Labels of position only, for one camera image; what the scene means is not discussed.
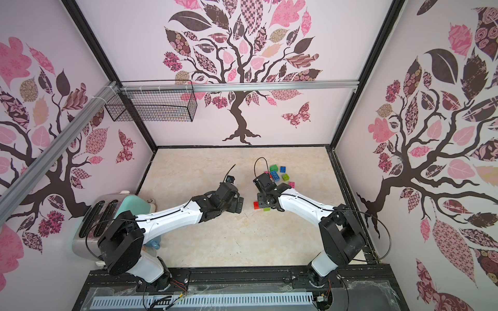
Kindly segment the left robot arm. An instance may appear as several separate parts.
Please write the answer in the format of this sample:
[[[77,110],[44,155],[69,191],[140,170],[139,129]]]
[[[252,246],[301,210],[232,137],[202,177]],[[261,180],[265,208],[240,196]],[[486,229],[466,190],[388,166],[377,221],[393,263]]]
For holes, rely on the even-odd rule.
[[[240,214],[243,202],[237,187],[225,181],[217,190],[194,196],[178,207],[144,215],[122,212],[97,243],[108,274],[128,273],[149,284],[166,285],[171,273],[164,260],[153,257],[143,246],[170,231],[213,220],[224,212]]]

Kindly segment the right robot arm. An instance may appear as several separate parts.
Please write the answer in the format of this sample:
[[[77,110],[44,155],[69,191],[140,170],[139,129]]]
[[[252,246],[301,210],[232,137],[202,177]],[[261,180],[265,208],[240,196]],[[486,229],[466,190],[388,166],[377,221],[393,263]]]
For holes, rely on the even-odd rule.
[[[320,231],[323,250],[307,265],[310,281],[318,285],[337,268],[347,266],[366,246],[366,235],[352,210],[330,206],[300,194],[289,184],[276,184],[263,173],[253,180],[258,201],[281,212],[294,213]]]

